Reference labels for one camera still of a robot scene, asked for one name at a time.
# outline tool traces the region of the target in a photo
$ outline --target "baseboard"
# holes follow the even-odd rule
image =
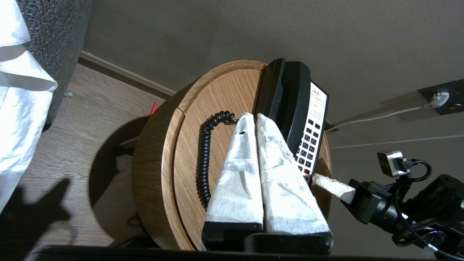
[[[163,99],[168,99],[176,93],[175,91],[168,89],[161,84],[150,81],[147,78],[144,78],[133,72],[129,72],[126,69],[123,69],[85,51],[81,51],[81,55],[77,63],[141,90],[152,93]]]

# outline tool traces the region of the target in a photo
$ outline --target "gray wall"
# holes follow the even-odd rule
[[[461,0],[95,0],[84,50],[175,91],[231,60],[300,60],[330,94],[328,120],[337,123],[421,105],[415,90],[464,78],[463,13]],[[455,135],[464,135],[463,113],[420,110],[348,125],[328,138],[338,148]],[[447,160],[462,155],[457,140],[389,147],[433,159],[438,170],[457,170],[461,162]],[[331,150],[335,175],[385,180],[379,148]],[[353,222],[340,206],[334,202],[330,215],[336,254],[419,257],[381,230]]]

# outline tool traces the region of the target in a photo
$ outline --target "red object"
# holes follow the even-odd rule
[[[158,104],[160,103],[155,102],[155,104],[153,104],[153,107],[151,108],[151,112],[150,112],[150,117],[153,115],[153,113],[155,113],[156,109],[158,109]]]

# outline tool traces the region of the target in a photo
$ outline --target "wooden tabletop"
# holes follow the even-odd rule
[[[233,112],[236,118],[252,112],[264,66],[265,63],[251,60],[219,65],[164,102],[144,127],[133,158],[132,191],[142,222],[160,247],[200,249],[206,216],[195,183],[200,125],[219,111]],[[220,124],[212,131],[211,192],[234,128]],[[325,136],[316,171],[331,176]],[[314,194],[327,218],[330,194],[320,189]]]

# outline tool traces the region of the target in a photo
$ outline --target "white paper towel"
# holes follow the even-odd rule
[[[15,0],[0,0],[0,213],[29,165],[57,83],[22,45]]]
[[[237,122],[206,221],[263,224],[255,123],[250,113]]]
[[[313,175],[313,182],[348,204],[351,204],[356,193],[355,188],[317,173]]]
[[[280,235],[330,232],[274,121],[258,114],[256,132],[265,232]]]

